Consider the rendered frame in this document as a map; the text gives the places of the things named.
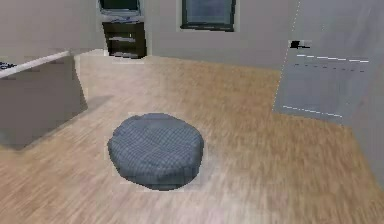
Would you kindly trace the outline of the black television set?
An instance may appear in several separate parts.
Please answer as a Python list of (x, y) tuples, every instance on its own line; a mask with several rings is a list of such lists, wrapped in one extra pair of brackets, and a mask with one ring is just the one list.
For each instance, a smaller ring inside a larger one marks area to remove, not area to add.
[(139, 0), (98, 0), (100, 12), (108, 16), (139, 16)]

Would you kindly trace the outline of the dark brown television stand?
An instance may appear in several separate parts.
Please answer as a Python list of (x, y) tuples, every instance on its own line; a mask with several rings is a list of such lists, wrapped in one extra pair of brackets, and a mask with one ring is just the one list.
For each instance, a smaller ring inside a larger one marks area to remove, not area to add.
[(110, 56), (140, 59), (147, 55), (143, 22), (103, 22)]

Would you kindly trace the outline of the round grey floor cushion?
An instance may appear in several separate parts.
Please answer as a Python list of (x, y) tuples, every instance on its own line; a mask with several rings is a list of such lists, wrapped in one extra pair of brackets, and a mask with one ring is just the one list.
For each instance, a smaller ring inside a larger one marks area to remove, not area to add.
[(198, 175), (204, 138), (181, 119), (147, 113), (124, 120), (113, 131), (107, 149), (122, 178), (149, 189), (169, 191)]

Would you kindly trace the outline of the dark framed window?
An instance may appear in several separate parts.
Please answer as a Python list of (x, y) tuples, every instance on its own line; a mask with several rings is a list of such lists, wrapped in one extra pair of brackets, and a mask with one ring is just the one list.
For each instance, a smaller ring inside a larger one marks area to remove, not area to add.
[(233, 32), (236, 0), (181, 0), (181, 29)]

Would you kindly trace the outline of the grey counter with white top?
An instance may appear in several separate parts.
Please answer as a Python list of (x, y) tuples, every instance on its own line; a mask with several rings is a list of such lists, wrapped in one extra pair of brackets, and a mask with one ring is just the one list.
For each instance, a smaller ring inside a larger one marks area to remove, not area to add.
[(23, 149), (87, 108), (68, 51), (0, 70), (0, 146)]

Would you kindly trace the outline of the grey room door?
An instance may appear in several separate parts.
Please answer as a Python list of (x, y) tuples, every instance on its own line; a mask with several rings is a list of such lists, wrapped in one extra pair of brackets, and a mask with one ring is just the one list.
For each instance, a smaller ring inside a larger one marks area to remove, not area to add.
[(384, 65), (384, 0), (299, 0), (273, 110), (347, 124)]

